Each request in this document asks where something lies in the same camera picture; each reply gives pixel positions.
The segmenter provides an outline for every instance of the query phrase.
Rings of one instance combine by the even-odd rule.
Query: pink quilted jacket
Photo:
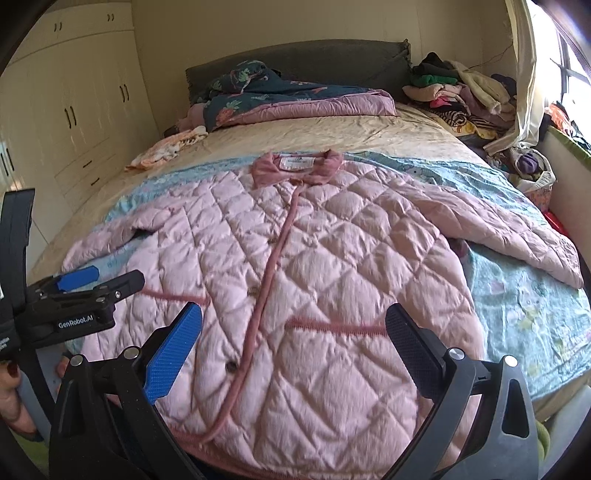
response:
[[[447,346],[483,357],[482,329],[446,237],[486,245],[581,287],[574,246],[550,228],[447,187],[329,151],[304,171],[266,154],[180,186],[77,242],[71,270],[134,231],[146,287],[90,360],[141,345],[188,300],[203,333],[158,409],[185,450],[263,478],[379,478],[431,404],[385,334],[400,302]],[[470,403],[445,462],[475,413]]]

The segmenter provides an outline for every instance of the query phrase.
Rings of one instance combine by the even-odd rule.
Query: window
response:
[[[537,55],[536,82],[547,105],[559,101],[586,139],[591,139],[591,82],[552,19],[528,2]]]

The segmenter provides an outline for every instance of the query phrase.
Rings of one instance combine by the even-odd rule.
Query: blue gripper pad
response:
[[[60,291],[72,291],[98,279],[99,269],[96,267],[86,267],[82,268],[82,270],[76,270],[75,272],[62,275],[57,282],[57,288]]]
[[[195,303],[187,303],[180,319],[146,366],[144,393],[151,405],[170,392],[187,355],[201,334],[203,315]]]

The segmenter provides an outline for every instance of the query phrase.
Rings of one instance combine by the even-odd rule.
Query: pink blanket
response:
[[[180,131],[204,125],[203,105],[203,103],[196,103],[189,109],[185,118],[177,121]],[[394,116],[396,108],[394,100],[388,92],[370,90],[365,93],[353,93],[325,100],[301,100],[261,105],[229,119],[220,126],[257,124],[288,118],[345,115]]]

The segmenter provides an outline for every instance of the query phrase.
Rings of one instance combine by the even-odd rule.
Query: curtain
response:
[[[505,0],[517,59],[517,111],[513,129],[484,147],[489,155],[509,147],[533,147],[538,144],[538,130],[544,116],[544,95],[535,81],[537,55],[528,1]]]

